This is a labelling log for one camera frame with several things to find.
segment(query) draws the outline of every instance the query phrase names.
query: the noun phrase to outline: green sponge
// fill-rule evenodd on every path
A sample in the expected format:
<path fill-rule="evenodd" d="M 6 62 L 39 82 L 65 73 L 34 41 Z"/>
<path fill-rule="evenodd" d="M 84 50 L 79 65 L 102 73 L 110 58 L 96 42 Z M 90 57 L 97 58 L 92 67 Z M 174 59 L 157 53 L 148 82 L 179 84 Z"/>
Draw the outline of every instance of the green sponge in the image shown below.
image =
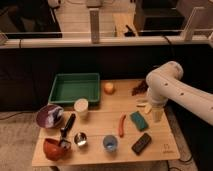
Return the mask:
<path fill-rule="evenodd" d="M 139 111 L 132 113 L 130 117 L 139 131 L 142 131 L 148 127 L 147 122 L 145 121 L 144 117 L 140 114 Z"/>

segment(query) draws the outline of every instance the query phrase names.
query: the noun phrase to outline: small cup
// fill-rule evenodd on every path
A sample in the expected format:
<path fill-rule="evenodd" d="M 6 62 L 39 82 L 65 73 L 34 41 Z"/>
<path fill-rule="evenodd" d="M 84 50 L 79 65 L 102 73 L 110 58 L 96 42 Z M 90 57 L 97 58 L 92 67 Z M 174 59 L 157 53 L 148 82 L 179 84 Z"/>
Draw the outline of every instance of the small cup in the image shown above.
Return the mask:
<path fill-rule="evenodd" d="M 163 107 L 153 107 L 152 108 L 152 118 L 154 122 L 160 122 L 163 115 Z"/>
<path fill-rule="evenodd" d="M 117 149 L 118 141 L 114 135 L 107 135 L 103 139 L 103 146 L 107 152 L 114 152 Z"/>
<path fill-rule="evenodd" d="M 89 102 L 87 99 L 78 99 L 74 104 L 74 109 L 80 118 L 85 119 L 88 115 Z"/>
<path fill-rule="evenodd" d="M 78 147 L 83 147 L 87 145 L 87 136 L 83 132 L 79 132 L 74 137 L 74 142 Z"/>

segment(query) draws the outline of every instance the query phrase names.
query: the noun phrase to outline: wooden table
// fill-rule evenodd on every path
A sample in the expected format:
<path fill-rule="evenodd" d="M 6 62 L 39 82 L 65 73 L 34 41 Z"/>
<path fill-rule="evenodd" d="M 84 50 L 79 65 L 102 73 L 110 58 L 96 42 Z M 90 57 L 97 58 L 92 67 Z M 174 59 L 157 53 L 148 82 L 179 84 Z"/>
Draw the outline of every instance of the wooden table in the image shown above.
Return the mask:
<path fill-rule="evenodd" d="M 112 80 L 116 91 L 113 95 L 103 92 L 101 82 L 101 101 L 99 109 L 89 111 L 88 120 L 82 121 L 78 116 L 68 134 L 68 140 L 72 143 L 71 152 L 63 159 L 56 162 L 46 159 L 43 153 L 44 138 L 60 138 L 59 128 L 41 129 L 36 144 L 32 166 L 60 166 L 60 165 L 82 165 L 82 164 L 102 164 L 102 163 L 122 163 L 154 160 L 170 160 L 180 157 L 174 136 L 169 127 L 165 113 L 160 122 L 153 122 L 152 114 L 144 114 L 143 107 L 136 107 L 137 100 L 145 94 L 131 95 L 131 91 L 141 80 Z M 139 111 L 148 122 L 149 128 L 139 132 L 130 119 L 130 114 Z M 64 112 L 64 122 L 73 113 L 71 110 Z M 118 123 L 121 115 L 126 114 L 124 121 L 124 137 L 118 136 Z M 78 132 L 86 133 L 88 146 L 79 149 L 74 143 L 74 135 Z M 131 146 L 138 140 L 144 132 L 152 137 L 152 143 L 139 155 L 131 150 Z M 109 154 L 105 151 L 102 141 L 105 135 L 113 134 L 118 139 L 118 149 L 116 153 Z"/>

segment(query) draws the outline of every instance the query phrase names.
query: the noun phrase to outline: bowl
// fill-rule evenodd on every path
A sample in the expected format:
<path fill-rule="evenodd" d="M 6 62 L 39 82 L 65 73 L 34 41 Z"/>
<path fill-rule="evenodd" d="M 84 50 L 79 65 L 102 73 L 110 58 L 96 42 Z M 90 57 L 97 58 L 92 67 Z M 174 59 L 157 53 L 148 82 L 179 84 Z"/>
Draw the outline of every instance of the bowl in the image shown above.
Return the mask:
<path fill-rule="evenodd" d="M 87 136 L 83 132 L 79 132 L 74 137 L 74 142 L 78 147 L 83 147 L 87 144 Z"/>
<path fill-rule="evenodd" d="M 67 153 L 67 151 L 69 151 L 70 147 L 61 147 L 59 146 L 59 142 L 60 141 L 52 138 L 45 138 L 43 151 L 47 159 L 57 161 L 62 158 Z"/>
<path fill-rule="evenodd" d="M 37 124 L 42 128 L 54 128 L 62 121 L 64 109 L 55 104 L 42 107 L 36 116 Z"/>

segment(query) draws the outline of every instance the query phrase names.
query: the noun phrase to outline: red chili pepper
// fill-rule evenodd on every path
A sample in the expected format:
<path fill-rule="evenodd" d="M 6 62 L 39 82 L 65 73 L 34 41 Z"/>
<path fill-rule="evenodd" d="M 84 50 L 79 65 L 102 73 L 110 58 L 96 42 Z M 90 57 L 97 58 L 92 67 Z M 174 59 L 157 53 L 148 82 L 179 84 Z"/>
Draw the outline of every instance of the red chili pepper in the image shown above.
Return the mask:
<path fill-rule="evenodd" d="M 124 120 L 126 118 L 126 115 L 122 115 L 120 120 L 119 120 L 119 127 L 118 127 L 118 135 L 119 137 L 123 137 L 124 136 Z"/>

